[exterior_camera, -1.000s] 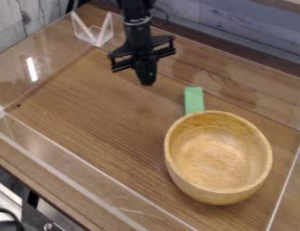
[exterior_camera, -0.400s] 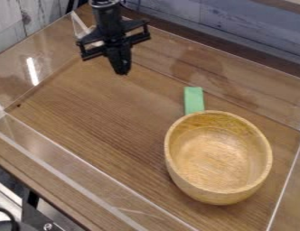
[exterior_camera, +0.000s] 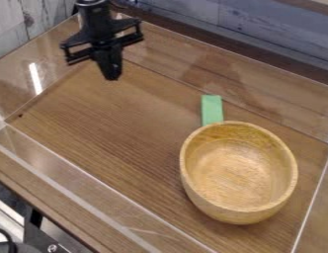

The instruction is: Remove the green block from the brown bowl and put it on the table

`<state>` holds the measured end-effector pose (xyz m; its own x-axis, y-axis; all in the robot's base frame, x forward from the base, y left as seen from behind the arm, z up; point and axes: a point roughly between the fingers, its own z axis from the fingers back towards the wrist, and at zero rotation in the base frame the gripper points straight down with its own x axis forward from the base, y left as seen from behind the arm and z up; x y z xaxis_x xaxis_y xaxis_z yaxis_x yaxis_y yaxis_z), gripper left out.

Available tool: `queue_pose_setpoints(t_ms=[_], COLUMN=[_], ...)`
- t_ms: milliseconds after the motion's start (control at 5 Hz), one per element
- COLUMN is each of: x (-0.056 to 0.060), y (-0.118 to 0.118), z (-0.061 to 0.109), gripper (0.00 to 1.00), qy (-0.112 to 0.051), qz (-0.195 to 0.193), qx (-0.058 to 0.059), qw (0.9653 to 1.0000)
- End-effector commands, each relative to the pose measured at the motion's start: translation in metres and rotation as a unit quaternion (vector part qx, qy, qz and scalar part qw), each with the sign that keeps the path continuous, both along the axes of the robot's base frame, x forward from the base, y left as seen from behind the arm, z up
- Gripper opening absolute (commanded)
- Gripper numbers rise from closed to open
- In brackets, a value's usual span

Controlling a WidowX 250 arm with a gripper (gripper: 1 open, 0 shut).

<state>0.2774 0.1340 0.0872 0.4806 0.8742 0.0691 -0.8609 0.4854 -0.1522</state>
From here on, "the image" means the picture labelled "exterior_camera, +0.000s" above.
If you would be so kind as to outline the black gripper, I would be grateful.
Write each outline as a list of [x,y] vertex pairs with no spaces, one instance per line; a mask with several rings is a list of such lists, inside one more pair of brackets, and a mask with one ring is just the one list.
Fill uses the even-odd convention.
[[75,0],[81,22],[79,32],[69,36],[58,47],[68,64],[89,58],[104,78],[116,80],[121,74],[121,50],[143,40],[141,20],[113,19],[109,0]]

